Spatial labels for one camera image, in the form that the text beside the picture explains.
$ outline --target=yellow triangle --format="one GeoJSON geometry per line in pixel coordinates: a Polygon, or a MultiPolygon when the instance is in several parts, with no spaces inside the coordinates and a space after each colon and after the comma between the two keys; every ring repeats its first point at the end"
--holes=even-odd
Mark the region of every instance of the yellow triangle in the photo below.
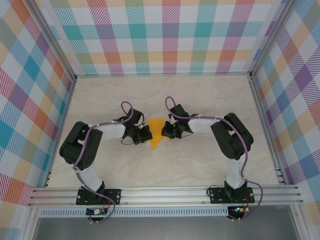
{"type": "Polygon", "coordinates": [[[146,121],[146,124],[149,125],[152,133],[151,147],[154,150],[163,137],[161,136],[161,131],[165,126],[165,120],[163,117],[151,118],[146,121]]]}

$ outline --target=purple cable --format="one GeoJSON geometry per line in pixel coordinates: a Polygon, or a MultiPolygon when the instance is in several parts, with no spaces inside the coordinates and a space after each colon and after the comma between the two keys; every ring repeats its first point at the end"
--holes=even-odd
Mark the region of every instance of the purple cable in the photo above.
{"type": "Polygon", "coordinates": [[[126,120],[123,120],[123,121],[118,121],[118,122],[116,122],[116,121],[103,122],[103,123],[99,123],[99,124],[96,124],[96,125],[91,126],[91,127],[89,128],[88,132],[87,132],[86,135],[85,135],[85,138],[84,138],[84,141],[83,141],[83,146],[82,146],[81,152],[80,152],[80,154],[79,154],[79,157],[78,157],[78,159],[75,161],[75,163],[74,163],[74,165],[73,165],[73,167],[72,167],[72,169],[75,170],[76,176],[78,177],[79,181],[81,182],[81,184],[83,185],[83,187],[84,187],[85,189],[87,189],[89,192],[91,192],[91,193],[93,193],[93,194],[95,194],[95,195],[98,195],[99,197],[102,197],[102,198],[104,198],[104,199],[107,199],[107,200],[108,200],[109,202],[111,202],[112,205],[113,205],[113,209],[112,209],[112,211],[109,213],[109,215],[105,216],[105,217],[104,217],[102,220],[100,220],[100,221],[93,221],[93,220],[91,219],[91,215],[90,215],[90,216],[89,216],[89,220],[91,221],[91,223],[95,223],[95,224],[97,224],[97,223],[102,223],[102,222],[106,221],[108,218],[110,218],[110,216],[111,216],[112,214],[114,214],[114,211],[115,211],[115,209],[116,209],[116,204],[115,204],[115,202],[114,202],[110,197],[107,197],[107,196],[105,196],[105,195],[102,195],[102,194],[100,194],[100,193],[92,190],[90,187],[88,187],[88,186],[85,184],[85,182],[83,181],[83,179],[81,178],[81,176],[80,176],[80,174],[79,174],[79,169],[77,168],[77,165],[79,164],[79,162],[80,162],[80,160],[81,160],[81,158],[82,158],[82,156],[83,156],[83,154],[84,154],[84,152],[85,152],[85,148],[86,148],[86,145],[87,145],[87,141],[88,141],[89,134],[90,134],[90,132],[91,132],[93,129],[95,129],[95,128],[98,127],[98,126],[104,126],[104,125],[124,124],[125,122],[129,121],[129,120],[132,118],[132,116],[133,116],[133,114],[134,114],[134,107],[131,105],[130,102],[128,102],[128,101],[123,101],[123,102],[121,103],[121,108],[122,108],[122,110],[123,110],[124,112],[125,112],[125,110],[124,110],[123,104],[128,104],[128,105],[130,106],[130,108],[131,108],[131,114],[130,114],[129,118],[127,118],[126,120]]]}
{"type": "Polygon", "coordinates": [[[253,213],[256,211],[256,209],[258,209],[258,207],[261,205],[262,199],[263,199],[263,197],[264,197],[264,190],[263,190],[262,186],[261,186],[259,183],[254,182],[254,181],[250,181],[250,180],[246,179],[245,176],[244,176],[244,170],[245,170],[245,167],[246,167],[247,162],[248,162],[249,153],[248,153],[247,145],[246,145],[243,137],[241,136],[241,134],[238,132],[238,130],[237,130],[229,121],[225,120],[224,118],[218,117],[218,116],[178,116],[178,115],[174,114],[172,111],[170,111],[170,108],[168,107],[168,103],[167,103],[168,99],[171,99],[171,100],[172,100],[174,106],[176,106],[176,102],[175,102],[175,100],[174,100],[171,96],[167,96],[167,97],[165,98],[165,101],[164,101],[166,109],[169,111],[169,113],[170,113],[172,116],[174,116],[174,117],[176,117],[176,118],[178,118],[178,119],[216,119],[216,120],[219,120],[219,121],[223,121],[223,122],[225,122],[226,124],[228,124],[229,127],[230,127],[230,128],[235,132],[235,134],[239,137],[239,139],[240,139],[240,141],[241,141],[241,143],[242,143],[242,145],[243,145],[244,152],[245,152],[245,159],[244,159],[243,166],[242,166],[242,168],[241,168],[241,177],[242,177],[245,181],[247,181],[248,183],[257,185],[257,186],[260,188],[260,190],[261,190],[261,197],[260,197],[260,200],[259,200],[258,204],[256,205],[255,209],[254,209],[249,215],[243,217],[242,219],[247,219],[248,217],[252,216],[253,213]]]}

